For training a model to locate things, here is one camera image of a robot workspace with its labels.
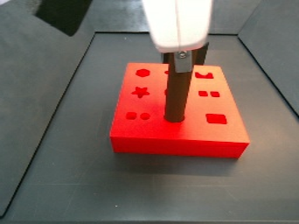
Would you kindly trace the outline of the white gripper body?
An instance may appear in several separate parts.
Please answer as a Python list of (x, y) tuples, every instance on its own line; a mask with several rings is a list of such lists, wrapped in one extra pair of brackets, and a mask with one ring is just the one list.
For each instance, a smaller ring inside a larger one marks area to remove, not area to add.
[(150, 34), (160, 53), (203, 47), (210, 31), (212, 0), (142, 0)]

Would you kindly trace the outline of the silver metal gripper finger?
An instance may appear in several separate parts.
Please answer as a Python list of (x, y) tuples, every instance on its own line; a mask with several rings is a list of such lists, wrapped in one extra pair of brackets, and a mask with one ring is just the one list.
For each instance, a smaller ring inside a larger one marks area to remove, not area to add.
[(174, 65), (176, 73), (187, 73), (192, 70), (192, 52), (180, 51), (174, 54)]

